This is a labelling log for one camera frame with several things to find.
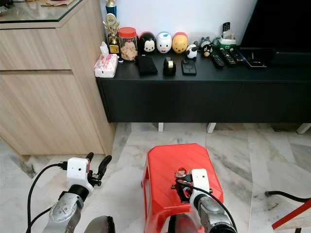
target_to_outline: tsum tsum figure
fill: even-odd
[[[172,37],[169,33],[159,33],[156,37],[156,48],[160,53],[167,53],[172,47]]]
[[[184,51],[186,51],[187,46],[188,46],[187,34],[182,32],[176,33],[173,38],[172,44],[173,50],[176,53],[183,53]]]
[[[210,54],[213,52],[213,44],[209,40],[209,36],[206,38],[201,38],[200,49],[205,57],[210,56]]]
[[[186,56],[189,59],[196,60],[196,55],[198,53],[198,42],[195,41],[192,45],[189,45],[186,49]]]
[[[153,52],[156,48],[156,38],[151,32],[143,32],[139,38],[140,53]]]

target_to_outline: television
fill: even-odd
[[[272,51],[272,63],[311,64],[310,35],[311,1],[258,0],[241,49]]]

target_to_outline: trophy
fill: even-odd
[[[117,16],[117,6],[115,4],[115,0],[106,0],[106,11],[107,13],[112,13]]]
[[[103,21],[106,31],[108,32],[108,43],[110,53],[119,53],[119,22],[114,14],[109,13]]]

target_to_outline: plastic jar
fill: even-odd
[[[133,61],[138,54],[136,29],[125,27],[119,29],[119,43],[121,57],[127,61]]]

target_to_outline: wooden drawer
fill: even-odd
[[[0,73],[0,135],[18,153],[104,153],[70,71]]]
[[[56,29],[0,30],[0,70],[70,69]]]

